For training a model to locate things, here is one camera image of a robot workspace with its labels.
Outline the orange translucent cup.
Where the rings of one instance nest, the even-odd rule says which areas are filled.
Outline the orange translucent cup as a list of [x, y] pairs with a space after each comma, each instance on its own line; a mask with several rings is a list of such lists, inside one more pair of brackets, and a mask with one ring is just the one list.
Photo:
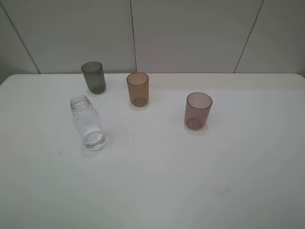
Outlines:
[[144, 107], [149, 101], [149, 76], [145, 73], [131, 73], [126, 78], [130, 102]]

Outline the pink translucent cup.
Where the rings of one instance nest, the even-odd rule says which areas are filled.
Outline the pink translucent cup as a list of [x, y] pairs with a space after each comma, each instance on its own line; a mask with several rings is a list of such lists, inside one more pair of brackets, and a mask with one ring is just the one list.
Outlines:
[[207, 121], [212, 107], [212, 98], [201, 92], [194, 92], [187, 96], [184, 123], [190, 130], [202, 129]]

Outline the grey translucent cup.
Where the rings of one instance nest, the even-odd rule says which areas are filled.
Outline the grey translucent cup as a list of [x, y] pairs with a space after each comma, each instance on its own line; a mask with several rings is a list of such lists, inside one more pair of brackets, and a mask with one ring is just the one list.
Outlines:
[[105, 91], [106, 81], [100, 62], [87, 62], [82, 65], [81, 71], [91, 93], [102, 94]]

